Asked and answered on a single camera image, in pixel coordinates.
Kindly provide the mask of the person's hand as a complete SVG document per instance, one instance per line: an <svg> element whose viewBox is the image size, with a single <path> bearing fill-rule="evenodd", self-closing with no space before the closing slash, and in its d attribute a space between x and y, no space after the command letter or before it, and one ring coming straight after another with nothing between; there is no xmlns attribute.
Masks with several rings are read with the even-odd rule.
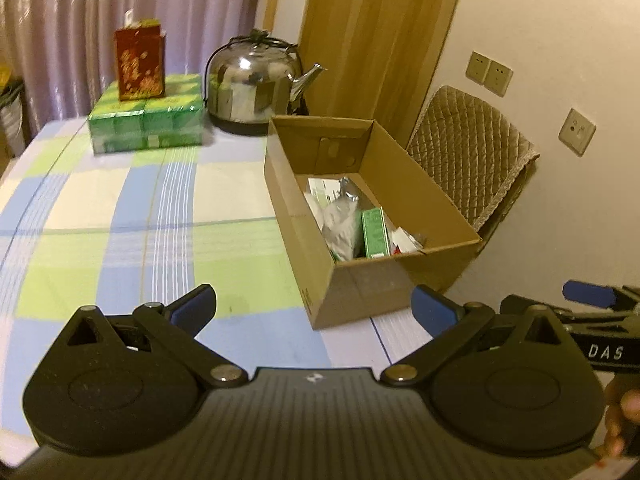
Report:
<svg viewBox="0 0 640 480"><path fill-rule="evenodd" d="M597 448L601 457L623 456L639 428L639 376L616 375L605 387L605 437Z"/></svg>

